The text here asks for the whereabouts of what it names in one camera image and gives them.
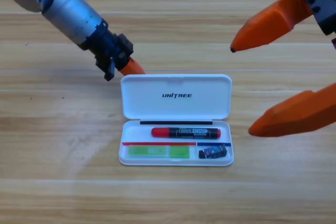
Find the green sticky notes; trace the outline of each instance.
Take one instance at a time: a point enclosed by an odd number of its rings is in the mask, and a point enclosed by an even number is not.
[[[189,146],[170,146],[170,158],[189,158]]]
[[[131,145],[128,154],[133,156],[164,156],[166,154],[166,146],[141,146]]]

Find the unitree logo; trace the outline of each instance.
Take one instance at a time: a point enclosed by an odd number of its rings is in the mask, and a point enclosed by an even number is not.
[[[190,98],[193,94],[163,94],[162,97],[172,97],[172,98]]]

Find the open case lid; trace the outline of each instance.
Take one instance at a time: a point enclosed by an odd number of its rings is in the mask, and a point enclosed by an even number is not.
[[[210,121],[229,116],[224,74],[132,74],[121,80],[124,115],[147,121]]]

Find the blue strip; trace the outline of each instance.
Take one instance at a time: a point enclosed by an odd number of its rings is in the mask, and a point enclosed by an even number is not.
[[[231,143],[197,143],[197,146],[219,146],[221,144],[224,144],[225,147],[231,147]]]

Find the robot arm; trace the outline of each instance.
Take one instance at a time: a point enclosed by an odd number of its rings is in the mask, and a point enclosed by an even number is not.
[[[105,79],[122,74],[144,74],[131,58],[133,44],[125,35],[111,33],[108,23],[85,0],[14,0],[22,8],[41,13],[82,50],[90,50]]]

